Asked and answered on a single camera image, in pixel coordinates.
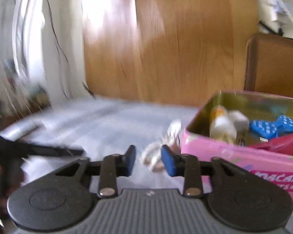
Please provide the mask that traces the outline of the white pill bottle orange label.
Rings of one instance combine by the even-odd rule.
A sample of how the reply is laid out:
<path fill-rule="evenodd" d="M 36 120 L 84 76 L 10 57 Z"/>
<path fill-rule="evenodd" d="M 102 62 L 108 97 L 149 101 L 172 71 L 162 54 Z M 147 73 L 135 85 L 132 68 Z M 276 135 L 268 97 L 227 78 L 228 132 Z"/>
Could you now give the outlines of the white pill bottle orange label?
<path fill-rule="evenodd" d="M 236 127 L 223 106 L 218 105 L 211 110 L 209 137 L 228 144 L 236 142 Z"/>

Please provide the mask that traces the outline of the white charger block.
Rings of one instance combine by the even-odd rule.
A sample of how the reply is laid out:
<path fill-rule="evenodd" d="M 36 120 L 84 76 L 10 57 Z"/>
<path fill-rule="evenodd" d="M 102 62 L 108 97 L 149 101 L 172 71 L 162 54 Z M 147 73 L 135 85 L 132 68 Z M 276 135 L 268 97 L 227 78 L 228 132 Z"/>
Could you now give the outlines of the white charger block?
<path fill-rule="evenodd" d="M 228 112 L 228 117 L 238 132 L 248 130 L 250 121 L 249 118 L 242 112 L 238 110 L 231 110 Z"/>

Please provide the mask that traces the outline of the blue polka dot bow headband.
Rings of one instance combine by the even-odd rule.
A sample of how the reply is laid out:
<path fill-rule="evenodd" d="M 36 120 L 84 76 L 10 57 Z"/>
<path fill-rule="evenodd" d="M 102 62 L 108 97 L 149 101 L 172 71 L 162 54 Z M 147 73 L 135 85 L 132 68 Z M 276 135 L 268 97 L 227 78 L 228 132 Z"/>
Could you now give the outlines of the blue polka dot bow headband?
<path fill-rule="evenodd" d="M 252 120 L 249 129 L 264 139 L 281 137 L 281 134 L 293 133 L 293 119 L 280 115 L 276 121 Z"/>

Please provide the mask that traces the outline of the pink leather pouch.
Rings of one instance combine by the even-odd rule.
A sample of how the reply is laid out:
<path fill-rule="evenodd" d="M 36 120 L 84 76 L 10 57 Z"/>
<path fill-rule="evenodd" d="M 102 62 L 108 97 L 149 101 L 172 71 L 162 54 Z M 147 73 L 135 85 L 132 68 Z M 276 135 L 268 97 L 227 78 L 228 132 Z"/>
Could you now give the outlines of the pink leather pouch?
<path fill-rule="evenodd" d="M 293 156 L 293 133 L 278 138 L 273 138 L 270 139 L 268 142 L 251 145 L 249 147 Z"/>

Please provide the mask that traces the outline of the pink macaron biscuit tin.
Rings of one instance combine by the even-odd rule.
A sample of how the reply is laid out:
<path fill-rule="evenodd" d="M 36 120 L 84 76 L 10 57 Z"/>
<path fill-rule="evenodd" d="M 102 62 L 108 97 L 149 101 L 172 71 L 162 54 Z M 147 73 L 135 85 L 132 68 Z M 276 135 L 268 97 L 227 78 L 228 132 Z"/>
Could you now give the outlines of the pink macaron biscuit tin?
<path fill-rule="evenodd" d="M 198 111 L 185 128 L 181 152 L 195 155 L 202 161 L 221 157 L 245 170 L 271 181 L 290 193 L 293 198 L 293 156 L 273 153 L 249 146 L 268 142 L 248 130 L 238 132 L 234 144 L 209 137 L 210 113 L 213 107 L 223 106 L 228 112 L 238 110 L 252 120 L 276 121 L 286 115 L 293 119 L 293 98 L 258 92 L 220 91 Z"/>

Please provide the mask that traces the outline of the wooden board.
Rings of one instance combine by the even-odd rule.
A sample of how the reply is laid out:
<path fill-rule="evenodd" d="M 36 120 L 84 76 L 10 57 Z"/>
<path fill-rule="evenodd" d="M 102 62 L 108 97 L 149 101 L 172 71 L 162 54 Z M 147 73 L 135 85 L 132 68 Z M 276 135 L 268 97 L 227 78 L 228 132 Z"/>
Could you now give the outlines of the wooden board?
<path fill-rule="evenodd" d="M 84 0 L 86 82 L 96 95 L 199 106 L 241 90 L 255 0 Z"/>

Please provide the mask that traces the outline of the white wall plug adapters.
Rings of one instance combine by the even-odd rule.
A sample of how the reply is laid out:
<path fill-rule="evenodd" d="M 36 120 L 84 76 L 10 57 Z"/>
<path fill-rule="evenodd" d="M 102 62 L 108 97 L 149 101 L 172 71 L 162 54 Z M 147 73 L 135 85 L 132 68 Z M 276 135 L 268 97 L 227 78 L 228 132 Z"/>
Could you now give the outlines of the white wall plug adapters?
<path fill-rule="evenodd" d="M 269 5 L 270 5 L 269 8 L 270 8 L 271 21 L 283 22 L 284 17 L 286 16 L 286 13 L 280 6 L 278 0 L 270 0 Z"/>

